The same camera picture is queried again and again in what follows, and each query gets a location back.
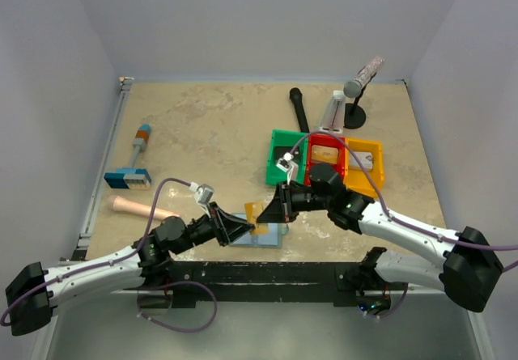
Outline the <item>sage green card holder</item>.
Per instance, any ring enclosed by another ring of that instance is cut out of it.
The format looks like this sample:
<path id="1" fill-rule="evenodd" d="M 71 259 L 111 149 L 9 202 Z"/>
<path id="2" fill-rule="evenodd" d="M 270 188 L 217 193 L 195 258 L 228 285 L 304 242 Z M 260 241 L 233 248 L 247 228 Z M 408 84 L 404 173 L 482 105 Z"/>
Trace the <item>sage green card holder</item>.
<path id="1" fill-rule="evenodd" d="M 289 231 L 288 225 L 268 223 L 267 227 L 265 234 L 253 235 L 249 232 L 242 235 L 231 244 L 232 247 L 281 248 L 282 239 Z"/>

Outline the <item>black VIP card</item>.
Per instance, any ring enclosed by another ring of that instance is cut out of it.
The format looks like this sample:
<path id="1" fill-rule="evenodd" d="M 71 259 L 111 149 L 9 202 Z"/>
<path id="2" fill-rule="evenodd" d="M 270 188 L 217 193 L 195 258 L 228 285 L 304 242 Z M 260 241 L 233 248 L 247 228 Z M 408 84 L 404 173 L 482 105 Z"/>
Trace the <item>black VIP card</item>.
<path id="1" fill-rule="evenodd" d="M 286 153 L 290 151 L 290 146 L 275 146 L 274 147 L 274 161 L 278 161 L 280 158 L 282 158 Z M 293 154 L 293 161 L 295 163 L 299 163 L 301 159 L 300 150 L 297 148 Z"/>

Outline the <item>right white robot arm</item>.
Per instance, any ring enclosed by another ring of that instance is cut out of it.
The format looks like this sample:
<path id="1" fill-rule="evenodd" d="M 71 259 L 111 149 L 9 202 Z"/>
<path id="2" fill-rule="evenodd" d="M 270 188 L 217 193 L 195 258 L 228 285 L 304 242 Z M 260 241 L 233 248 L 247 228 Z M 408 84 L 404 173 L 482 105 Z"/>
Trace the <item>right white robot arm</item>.
<path id="1" fill-rule="evenodd" d="M 485 309 L 503 274 L 503 265 L 479 230 L 466 227 L 454 231 L 399 218 L 381 201 L 347 188 L 326 163 L 314 166 L 309 180 L 309 185 L 279 183 L 257 222 L 289 223 L 301 212 L 324 210 L 343 230 L 383 239 L 409 251 L 407 256 L 380 253 L 372 267 L 383 281 L 442 291 L 468 311 Z"/>

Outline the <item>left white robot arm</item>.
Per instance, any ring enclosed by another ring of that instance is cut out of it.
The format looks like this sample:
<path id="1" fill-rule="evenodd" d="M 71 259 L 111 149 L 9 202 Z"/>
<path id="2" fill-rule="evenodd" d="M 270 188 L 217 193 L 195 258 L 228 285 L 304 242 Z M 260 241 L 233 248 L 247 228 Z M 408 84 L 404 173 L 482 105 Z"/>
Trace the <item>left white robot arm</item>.
<path id="1" fill-rule="evenodd" d="M 223 211 L 216 203 L 207 213 L 185 223 L 165 218 L 157 227 L 120 251 L 71 266 L 44 268 L 40 262 L 26 265 L 5 289 L 6 310 L 1 325 L 13 336 L 35 332 L 47 325 L 66 303 L 102 290 L 148 286 L 160 281 L 179 255 L 212 239 L 224 247 L 255 226 Z"/>

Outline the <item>orange card in red bin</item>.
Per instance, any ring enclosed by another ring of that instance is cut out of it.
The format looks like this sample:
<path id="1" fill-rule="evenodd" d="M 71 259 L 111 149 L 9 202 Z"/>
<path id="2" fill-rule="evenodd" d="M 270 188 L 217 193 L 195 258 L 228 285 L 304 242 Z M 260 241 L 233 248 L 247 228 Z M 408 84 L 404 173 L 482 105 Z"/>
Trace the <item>orange card in red bin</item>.
<path id="1" fill-rule="evenodd" d="M 338 161 L 339 149 L 328 146 L 312 146 L 311 162 L 312 163 L 329 163 L 336 164 Z"/>

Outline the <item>card in yellow bin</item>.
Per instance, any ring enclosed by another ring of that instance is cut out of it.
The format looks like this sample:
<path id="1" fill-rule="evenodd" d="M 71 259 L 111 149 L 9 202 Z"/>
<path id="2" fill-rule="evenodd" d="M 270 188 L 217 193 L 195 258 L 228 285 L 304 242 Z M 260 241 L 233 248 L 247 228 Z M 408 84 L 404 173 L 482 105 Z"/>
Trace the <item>card in yellow bin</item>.
<path id="1" fill-rule="evenodd" d="M 362 167 L 371 171 L 373 168 L 373 155 L 371 152 L 355 152 L 355 155 L 349 155 L 349 169 L 360 170 Z"/>

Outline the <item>yellow plastic bin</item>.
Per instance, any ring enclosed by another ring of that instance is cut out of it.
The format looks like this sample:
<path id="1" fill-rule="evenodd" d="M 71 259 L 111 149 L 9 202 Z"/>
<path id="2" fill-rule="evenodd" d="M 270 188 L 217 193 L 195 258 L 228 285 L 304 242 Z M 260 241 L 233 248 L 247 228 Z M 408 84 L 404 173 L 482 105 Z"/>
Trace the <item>yellow plastic bin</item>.
<path id="1" fill-rule="evenodd" d="M 346 138 L 344 183 L 347 188 L 377 198 L 384 185 L 382 144 L 357 138 Z"/>

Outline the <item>red plastic bin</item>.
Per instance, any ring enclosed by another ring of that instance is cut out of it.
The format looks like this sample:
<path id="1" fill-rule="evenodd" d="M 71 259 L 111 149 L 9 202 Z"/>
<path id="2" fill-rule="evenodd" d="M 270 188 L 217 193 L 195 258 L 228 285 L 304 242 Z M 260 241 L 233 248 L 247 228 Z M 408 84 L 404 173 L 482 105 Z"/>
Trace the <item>red plastic bin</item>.
<path id="1" fill-rule="evenodd" d="M 346 176 L 346 149 L 336 138 L 322 133 L 313 134 L 308 137 L 307 144 L 304 184 L 310 185 L 310 170 L 318 163 L 329 164 L 344 180 Z"/>

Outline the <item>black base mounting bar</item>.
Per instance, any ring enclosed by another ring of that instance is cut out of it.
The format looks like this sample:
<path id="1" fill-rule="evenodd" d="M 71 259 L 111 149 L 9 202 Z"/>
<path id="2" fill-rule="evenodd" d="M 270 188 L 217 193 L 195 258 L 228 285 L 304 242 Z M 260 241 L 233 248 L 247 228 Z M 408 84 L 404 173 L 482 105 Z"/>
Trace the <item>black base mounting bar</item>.
<path id="1" fill-rule="evenodd" d="M 208 287 L 221 303 L 331 303 L 335 307 L 355 307 L 361 293 L 387 294 L 404 288 L 385 282 L 359 263 L 217 261 L 174 261 L 148 272 L 142 287 L 181 281 L 188 283 L 172 288 L 174 308 L 211 300 L 194 282 Z"/>

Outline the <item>green plastic bin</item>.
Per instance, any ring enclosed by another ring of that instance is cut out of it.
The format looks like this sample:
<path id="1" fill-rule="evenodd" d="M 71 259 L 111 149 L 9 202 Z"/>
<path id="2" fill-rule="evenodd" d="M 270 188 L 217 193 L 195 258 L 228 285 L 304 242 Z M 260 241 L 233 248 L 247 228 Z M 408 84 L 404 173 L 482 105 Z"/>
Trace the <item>green plastic bin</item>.
<path id="1" fill-rule="evenodd" d="M 266 163 L 265 183 L 275 186 L 278 182 L 287 180 L 287 171 L 290 168 L 285 154 L 304 137 L 304 133 L 274 129 L 271 134 L 269 157 Z M 291 180 L 303 184 L 306 172 L 308 154 L 308 140 L 304 139 L 296 148 L 291 161 L 296 164 L 296 172 Z"/>

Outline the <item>white metronome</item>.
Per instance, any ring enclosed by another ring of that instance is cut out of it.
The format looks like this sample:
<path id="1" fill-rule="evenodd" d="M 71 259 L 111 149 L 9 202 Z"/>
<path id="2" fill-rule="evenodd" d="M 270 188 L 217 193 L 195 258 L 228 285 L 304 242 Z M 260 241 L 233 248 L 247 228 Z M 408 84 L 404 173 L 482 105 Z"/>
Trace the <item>white metronome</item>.
<path id="1" fill-rule="evenodd" d="M 343 91 L 333 92 L 322 116 L 316 125 L 319 131 L 341 134 L 344 128 L 346 96 Z"/>

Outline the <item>blue toy block hammer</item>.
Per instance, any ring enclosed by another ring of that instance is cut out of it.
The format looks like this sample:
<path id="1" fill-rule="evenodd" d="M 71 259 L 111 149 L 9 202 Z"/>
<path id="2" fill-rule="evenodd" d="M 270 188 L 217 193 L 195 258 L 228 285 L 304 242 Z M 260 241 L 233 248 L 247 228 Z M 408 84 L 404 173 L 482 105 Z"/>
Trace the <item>blue toy block hammer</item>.
<path id="1" fill-rule="evenodd" d="M 140 125 L 134 140 L 129 162 L 124 167 L 109 169 L 104 173 L 104 181 L 112 189 L 146 190 L 151 186 L 151 176 L 146 168 L 136 167 L 138 156 L 146 149 L 151 127 Z"/>

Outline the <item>black handheld microphone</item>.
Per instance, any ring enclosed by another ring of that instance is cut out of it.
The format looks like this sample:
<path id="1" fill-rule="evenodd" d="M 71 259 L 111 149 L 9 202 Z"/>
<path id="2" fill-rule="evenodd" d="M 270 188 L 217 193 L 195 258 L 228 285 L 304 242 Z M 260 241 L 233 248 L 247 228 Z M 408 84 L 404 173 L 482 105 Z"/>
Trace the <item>black handheld microphone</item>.
<path id="1" fill-rule="evenodd" d="M 303 94 L 298 87 L 293 87 L 289 90 L 289 100 L 295 110 L 300 131 L 302 133 L 309 133 L 310 129 L 303 105 Z"/>

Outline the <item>silver microphone on stand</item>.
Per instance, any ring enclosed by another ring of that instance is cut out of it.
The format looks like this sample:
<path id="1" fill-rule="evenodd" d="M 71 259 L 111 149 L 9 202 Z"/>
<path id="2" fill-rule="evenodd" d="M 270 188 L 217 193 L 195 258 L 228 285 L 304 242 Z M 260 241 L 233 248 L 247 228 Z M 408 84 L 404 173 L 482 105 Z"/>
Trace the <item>silver microphone on stand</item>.
<path id="1" fill-rule="evenodd" d="M 352 79 L 345 82 L 343 92 L 346 98 L 356 98 L 360 96 L 362 90 L 378 73 L 384 64 L 384 59 L 380 56 L 374 57 L 368 62 Z"/>

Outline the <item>aluminium frame rail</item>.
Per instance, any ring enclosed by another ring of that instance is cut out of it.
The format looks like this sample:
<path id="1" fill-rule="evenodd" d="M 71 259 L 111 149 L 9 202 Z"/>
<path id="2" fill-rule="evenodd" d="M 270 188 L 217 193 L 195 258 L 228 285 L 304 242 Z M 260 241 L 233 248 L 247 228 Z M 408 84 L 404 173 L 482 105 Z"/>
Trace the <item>aluminium frame rail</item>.
<path id="1" fill-rule="evenodd" d="M 126 101 L 130 95 L 130 90 L 133 84 L 134 78 L 120 77 L 121 86 L 117 106 L 114 112 L 113 121 L 108 130 L 108 139 L 104 147 L 104 153 L 100 161 L 100 167 L 96 176 L 93 190 L 90 195 L 90 200 L 87 205 L 86 214 L 80 227 L 78 239 L 72 253 L 70 254 L 70 257 L 61 257 L 57 263 L 59 266 L 68 267 L 70 265 L 75 265 L 86 260 L 87 250 L 91 243 L 91 237 L 94 231 L 96 215 L 98 213 L 100 200 L 104 191 L 104 172 L 106 168 L 109 167 L 112 158 L 113 146 L 117 141 L 117 133 L 120 126 L 121 117 L 124 113 Z"/>

